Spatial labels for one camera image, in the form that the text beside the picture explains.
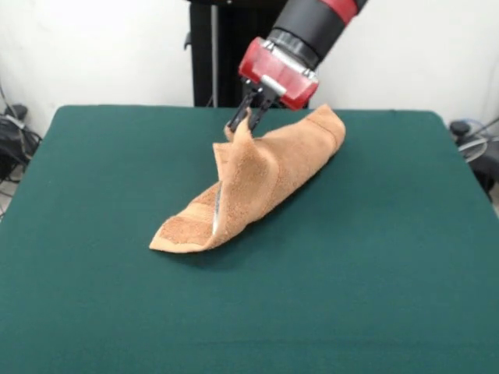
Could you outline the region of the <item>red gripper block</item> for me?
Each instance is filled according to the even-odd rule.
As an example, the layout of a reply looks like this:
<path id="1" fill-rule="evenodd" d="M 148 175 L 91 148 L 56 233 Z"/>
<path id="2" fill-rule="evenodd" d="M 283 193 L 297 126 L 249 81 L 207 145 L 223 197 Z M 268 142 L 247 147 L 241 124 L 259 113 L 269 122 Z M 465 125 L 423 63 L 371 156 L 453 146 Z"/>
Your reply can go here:
<path id="1" fill-rule="evenodd" d="M 271 41 L 256 37 L 239 64 L 239 75 L 263 86 L 274 96 L 256 96 L 250 90 L 242 99 L 235 114 L 227 122 L 227 129 L 235 132 L 239 123 L 247 116 L 248 127 L 252 132 L 277 99 L 287 108 L 299 110 L 315 94 L 319 86 L 317 74 L 286 54 Z"/>

